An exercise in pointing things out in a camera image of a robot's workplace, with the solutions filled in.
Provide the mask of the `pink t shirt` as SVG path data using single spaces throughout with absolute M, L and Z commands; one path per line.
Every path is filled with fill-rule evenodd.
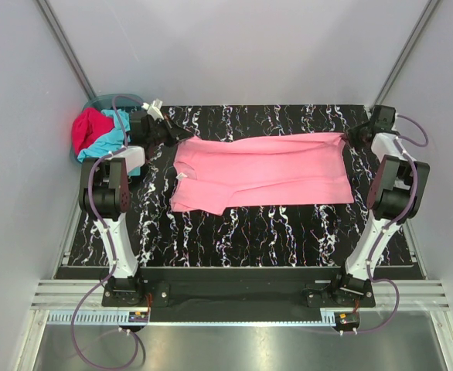
M 340 133 L 190 138 L 175 155 L 172 211 L 220 216 L 233 207 L 353 203 L 344 145 Z

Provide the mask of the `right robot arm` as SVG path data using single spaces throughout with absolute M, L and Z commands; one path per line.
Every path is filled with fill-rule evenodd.
M 364 231 L 329 289 L 332 301 L 343 307 L 373 296 L 378 260 L 391 237 L 417 215 L 431 170 L 404 147 L 405 141 L 427 147 L 427 133 L 393 107 L 374 106 L 369 120 L 349 129 L 346 138 L 355 149 L 370 148 L 380 166 L 367 196 Z

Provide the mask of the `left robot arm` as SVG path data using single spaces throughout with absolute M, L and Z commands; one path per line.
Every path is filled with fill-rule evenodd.
M 146 155 L 160 145 L 174 147 L 192 133 L 163 114 L 137 111 L 121 120 L 118 140 L 102 155 L 82 161 L 79 207 L 93 220 L 109 262 L 109 273 L 100 280 L 104 306 L 136 306 L 146 301 L 145 279 L 128 235 L 126 214 L 131 206 L 128 176 L 146 163 Z

